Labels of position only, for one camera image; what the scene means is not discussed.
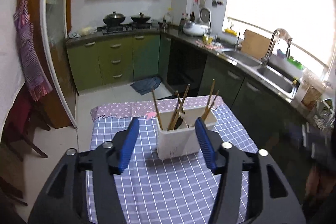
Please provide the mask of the person's right hand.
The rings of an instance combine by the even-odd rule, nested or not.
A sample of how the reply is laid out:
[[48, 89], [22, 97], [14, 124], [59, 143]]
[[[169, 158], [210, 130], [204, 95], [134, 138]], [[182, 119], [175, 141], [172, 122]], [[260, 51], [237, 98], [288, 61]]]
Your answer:
[[321, 173], [317, 166], [312, 166], [306, 180], [305, 197], [322, 197], [322, 190]]

